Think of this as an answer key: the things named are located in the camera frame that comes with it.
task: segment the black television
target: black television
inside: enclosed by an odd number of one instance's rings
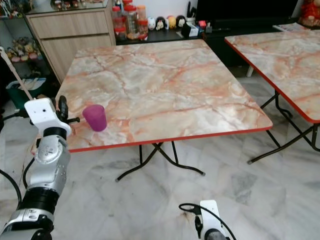
[[[198,0],[196,20],[224,27],[283,24],[291,18],[298,0]]]

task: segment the marble floor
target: marble floor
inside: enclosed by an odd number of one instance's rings
[[[246,68],[232,72],[259,103],[273,93]],[[282,106],[290,109],[285,101]],[[7,114],[13,109],[6,106]],[[265,112],[272,132],[283,143],[297,133],[274,105]],[[292,110],[301,128],[308,124]],[[22,171],[32,156],[37,129],[28,119],[10,119],[0,135],[0,168],[24,191]],[[320,236],[320,153],[303,140],[252,165],[250,158],[275,148],[266,132],[176,142],[181,164],[206,172],[201,176],[166,162],[161,154],[120,182],[115,178],[139,164],[139,149],[121,147],[73,153],[68,178],[55,212],[54,240],[195,240],[194,216],[178,205],[217,201],[221,218],[238,240],[314,240]],[[152,146],[143,146],[146,156]],[[169,143],[163,149],[173,157]],[[10,183],[0,177],[0,226],[17,205]]]

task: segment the cabinet drawer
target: cabinet drawer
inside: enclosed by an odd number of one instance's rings
[[[41,42],[61,83],[65,79],[78,50],[111,46],[111,40],[107,34],[48,39]]]
[[[37,16],[31,17],[30,21],[40,39],[109,32],[103,11]]]

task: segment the red table edge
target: red table edge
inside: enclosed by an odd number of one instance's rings
[[[281,94],[281,96],[291,104],[291,106],[298,111],[298,113],[308,122],[312,124],[319,124],[320,119],[314,120],[311,119],[300,107],[298,107],[287,95],[284,94],[266,75],[264,75],[249,59],[247,59],[231,42],[228,41],[228,39],[224,38],[224,41],[233,49],[236,51],[237,54],[239,54],[251,67],[254,68],[263,78],[266,80],[278,93]]]
[[[187,139],[200,139],[200,138],[209,138],[209,137],[225,136],[225,135],[232,135],[232,134],[246,134],[246,133],[266,131],[271,129],[272,127],[273,127],[273,124],[271,124],[271,126],[268,126],[268,127],[254,128],[254,129],[248,129],[248,130],[236,130],[236,131],[227,131],[223,133],[209,133],[209,134],[193,135],[193,136],[180,136],[180,137],[164,138],[164,139],[157,139],[157,140],[121,143],[121,144],[108,145],[108,146],[93,146],[93,147],[69,149],[69,151],[70,153],[79,153],[79,152],[87,152],[87,151],[94,151],[94,150],[101,150],[101,149],[113,149],[113,148],[120,148],[120,147],[130,147],[130,146],[137,146],[137,145],[155,144],[155,143],[171,142],[171,141],[179,141],[179,140],[187,140]]]

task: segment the plastic cup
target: plastic cup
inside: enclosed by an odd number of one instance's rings
[[[107,127],[105,108],[99,104],[87,106],[82,115],[93,131],[101,132]]]

